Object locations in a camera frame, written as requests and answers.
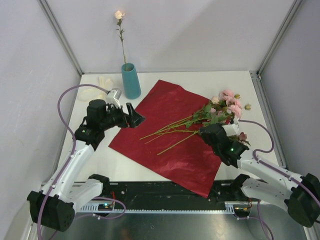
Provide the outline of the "dark red wrapping paper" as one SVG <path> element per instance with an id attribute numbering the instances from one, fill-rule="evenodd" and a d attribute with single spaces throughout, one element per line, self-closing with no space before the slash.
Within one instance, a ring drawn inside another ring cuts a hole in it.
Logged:
<path id="1" fill-rule="evenodd" d="M 223 90 L 207 99 L 159 80 L 136 108 L 145 117 L 137 128 L 119 131 L 109 147 L 202 197 L 207 197 L 221 160 L 200 137 L 211 124 L 242 116 L 239 95 Z"/>

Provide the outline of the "cream ribbon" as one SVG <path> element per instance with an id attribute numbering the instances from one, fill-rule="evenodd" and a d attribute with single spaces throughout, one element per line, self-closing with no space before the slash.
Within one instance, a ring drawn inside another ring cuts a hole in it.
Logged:
<path id="1" fill-rule="evenodd" d="M 93 85 L 96 85 L 107 91 L 110 91 L 115 86 L 114 81 L 111 78 L 105 78 L 102 75 L 98 77 L 98 80 Z M 105 98 L 106 93 L 104 91 L 92 86 L 82 87 L 77 96 L 77 99 L 81 102 L 89 102 L 94 99 L 104 100 Z"/>

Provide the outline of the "pink artificial flower bunch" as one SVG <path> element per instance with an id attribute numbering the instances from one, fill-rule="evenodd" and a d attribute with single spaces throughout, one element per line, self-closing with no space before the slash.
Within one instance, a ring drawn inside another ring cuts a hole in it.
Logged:
<path id="1" fill-rule="evenodd" d="M 164 135 L 172 133 L 189 134 L 189 136 L 158 153 L 161 155 L 189 138 L 199 135 L 199 129 L 190 130 L 193 126 L 198 125 L 199 127 L 208 127 L 213 124 L 221 124 L 223 126 L 230 123 L 232 124 L 234 118 L 240 120 L 243 115 L 243 111 L 250 111 L 252 109 L 252 105 L 250 103 L 243 105 L 240 98 L 240 94 L 235 94 L 233 91 L 225 89 L 221 91 L 218 96 L 213 96 L 207 104 L 203 105 L 202 108 L 196 110 L 190 116 L 169 123 L 168 125 L 149 135 L 143 136 L 140 139 L 143 140 L 153 136 L 153 138 L 148 141 L 148 143 L 150 143 Z"/>

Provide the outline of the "cream single rose stem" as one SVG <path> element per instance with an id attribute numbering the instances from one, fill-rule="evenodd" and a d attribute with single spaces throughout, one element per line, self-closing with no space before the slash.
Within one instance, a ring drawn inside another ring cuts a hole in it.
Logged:
<path id="1" fill-rule="evenodd" d="M 125 13 L 123 11 L 117 10 L 114 13 L 114 17 L 116 19 L 116 25 L 117 25 L 117 31 L 118 31 L 118 37 L 121 42 L 121 47 L 122 47 L 122 55 L 123 55 L 123 61 L 124 61 L 124 70 L 128 71 L 128 62 L 127 62 L 127 57 L 125 54 L 125 48 L 124 48 L 124 32 L 125 29 L 122 27 L 122 23 L 124 20 Z"/>

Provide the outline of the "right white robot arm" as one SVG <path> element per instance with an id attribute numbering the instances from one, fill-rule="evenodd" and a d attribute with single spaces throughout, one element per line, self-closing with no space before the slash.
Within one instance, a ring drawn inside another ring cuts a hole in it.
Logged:
<path id="1" fill-rule="evenodd" d="M 225 165 L 259 178 L 240 174 L 231 184 L 231 196 L 237 201 L 245 197 L 265 201 L 286 211 L 300 225 L 312 227 L 320 216 L 319 179 L 311 173 L 294 173 L 257 156 L 256 150 L 229 138 L 238 130 L 237 123 L 211 124 L 199 130 L 202 140 Z"/>

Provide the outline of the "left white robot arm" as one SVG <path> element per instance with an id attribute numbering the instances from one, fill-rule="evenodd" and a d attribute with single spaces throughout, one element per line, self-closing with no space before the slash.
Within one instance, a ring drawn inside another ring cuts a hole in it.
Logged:
<path id="1" fill-rule="evenodd" d="M 94 198 L 105 200 L 110 196 L 108 177 L 93 174 L 76 189 L 73 184 L 91 156 L 105 137 L 105 131 L 113 128 L 136 128 L 145 117 L 135 111 L 131 103 L 122 106 L 106 103 L 102 99 L 89 102 L 86 116 L 75 131 L 69 154 L 64 164 L 56 170 L 51 179 L 39 192 L 31 191 L 27 197 L 30 216 L 34 223 L 66 231 L 77 212 Z"/>

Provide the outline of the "teal conical vase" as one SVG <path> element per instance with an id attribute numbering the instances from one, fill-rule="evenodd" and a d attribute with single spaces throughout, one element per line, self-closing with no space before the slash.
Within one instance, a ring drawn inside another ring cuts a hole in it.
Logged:
<path id="1" fill-rule="evenodd" d="M 123 64 L 121 74 L 125 96 L 130 100 L 137 99 L 141 95 L 141 86 L 135 65 Z"/>

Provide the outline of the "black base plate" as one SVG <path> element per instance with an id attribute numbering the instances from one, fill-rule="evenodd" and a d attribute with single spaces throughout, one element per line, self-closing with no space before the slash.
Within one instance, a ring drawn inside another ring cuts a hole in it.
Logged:
<path id="1" fill-rule="evenodd" d="M 203 197 L 172 181 L 111 182 L 100 196 L 119 200 L 129 209 L 147 210 L 217 210 L 225 202 L 248 202 L 231 184 L 231 180 L 216 180 Z"/>

